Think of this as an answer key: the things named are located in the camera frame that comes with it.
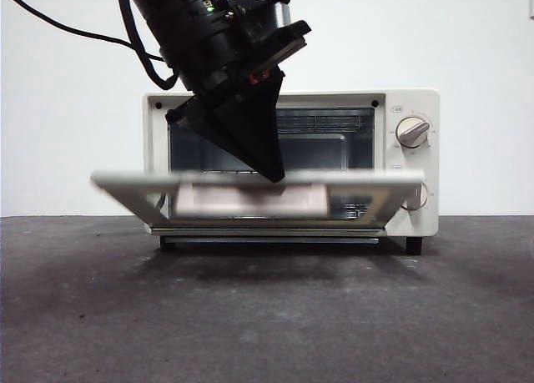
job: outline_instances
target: oven door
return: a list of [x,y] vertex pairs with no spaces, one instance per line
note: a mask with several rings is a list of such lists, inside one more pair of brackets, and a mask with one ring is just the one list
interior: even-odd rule
[[153,232],[381,230],[424,181],[421,171],[96,173],[92,181]]

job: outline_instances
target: gray tabletop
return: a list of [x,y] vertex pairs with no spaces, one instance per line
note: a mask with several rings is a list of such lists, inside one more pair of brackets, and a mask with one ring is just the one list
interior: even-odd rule
[[3,381],[534,381],[534,217],[442,218],[423,250],[2,219]]

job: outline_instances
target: white toaster oven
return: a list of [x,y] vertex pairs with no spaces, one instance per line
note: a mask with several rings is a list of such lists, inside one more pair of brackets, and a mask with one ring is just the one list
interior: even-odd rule
[[428,88],[285,93],[278,184],[205,139],[168,126],[188,94],[144,99],[144,173],[93,182],[162,247],[183,242],[378,242],[409,254],[438,229],[439,94]]

